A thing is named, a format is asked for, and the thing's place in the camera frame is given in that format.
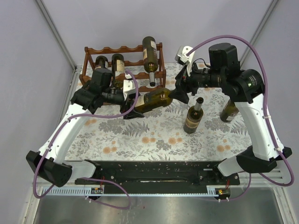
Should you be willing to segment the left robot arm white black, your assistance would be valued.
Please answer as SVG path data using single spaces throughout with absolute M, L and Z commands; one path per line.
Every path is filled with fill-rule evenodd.
M 90 184 L 100 182 L 101 172 L 92 162 L 66 162 L 65 157 L 83 125 L 90 117 L 96 117 L 98 108 L 106 102 L 122 105 L 130 94 L 138 96 L 137 80 L 129 70 L 120 92 L 111 92 L 112 76 L 108 69 L 95 70 L 91 80 L 74 93 L 64 118 L 47 142 L 38 151 L 28 152 L 26 160 L 34 171 L 34 186 L 38 177 L 57 187 L 78 178 L 85 178 Z

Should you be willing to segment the green wine bottle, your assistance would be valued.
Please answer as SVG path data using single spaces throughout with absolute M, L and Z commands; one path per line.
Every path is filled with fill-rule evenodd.
M 95 61 L 94 70 L 107 69 L 108 59 L 105 56 L 98 56 Z

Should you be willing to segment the brown wooden wine rack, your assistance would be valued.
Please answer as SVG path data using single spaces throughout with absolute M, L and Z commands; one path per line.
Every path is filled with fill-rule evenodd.
M 158 70 L 155 72 L 155 77 L 158 78 L 159 84 L 157 87 L 154 88 L 149 88 L 146 86 L 140 86 L 139 87 L 139 92 L 149 92 L 153 91 L 158 88 L 164 88 L 166 86 L 166 69 L 165 69 L 165 63 L 164 63 L 164 55 L 163 55 L 163 44 L 162 42 L 157 43 L 157 53 L 158 55 Z M 114 54 L 114 53 L 119 53 L 119 54 L 124 54 L 124 53 L 135 53 L 135 52 L 143 52 L 142 45 L 138 45 L 135 48 L 129 48 L 127 46 L 121 46 L 118 49 L 112 49 L 110 47 L 104 47 L 101 50 L 95 50 L 93 48 L 85 47 L 85 59 L 84 63 L 82 66 L 82 73 L 79 75 L 79 80 L 84 85 L 87 81 L 91 80 L 91 77 L 88 77 L 86 75 L 87 71 L 87 66 L 88 63 L 90 64 L 92 71 L 95 69 L 95 62 L 93 61 L 92 55 L 107 55 L 107 54 Z M 124 61 L 125 67 L 133 67 L 133 66 L 143 66 L 143 58 L 137 62 L 131 62 L 131 61 Z M 148 79 L 149 75 L 147 72 L 139 72 L 138 74 L 135 75 L 135 78 L 137 80 L 142 80 L 142 79 Z M 125 79 L 124 74 L 120 74 L 118 77 L 116 77 L 116 80 L 123 81 Z

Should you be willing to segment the wine bottle brown label back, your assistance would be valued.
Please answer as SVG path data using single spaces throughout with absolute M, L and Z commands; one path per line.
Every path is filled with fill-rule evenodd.
M 147 36 L 142 40 L 142 54 L 144 70 L 149 74 L 149 84 L 156 86 L 155 72 L 158 69 L 157 45 L 152 36 Z

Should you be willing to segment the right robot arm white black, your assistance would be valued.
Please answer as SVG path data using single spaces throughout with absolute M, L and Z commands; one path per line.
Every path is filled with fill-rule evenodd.
M 280 141 L 263 105 L 266 86 L 262 76 L 253 69 L 241 70 L 236 46 L 219 43 L 209 47 L 210 66 L 198 69 L 192 64 L 193 48 L 180 47 L 175 60 L 183 65 L 175 77 L 175 90 L 170 98 L 188 104 L 188 93 L 195 95 L 198 88 L 221 88 L 241 114 L 251 139 L 251 146 L 229 159 L 221 161 L 213 172 L 213 181 L 222 185 L 229 176 L 241 171 L 268 173 L 277 161 L 292 154 Z

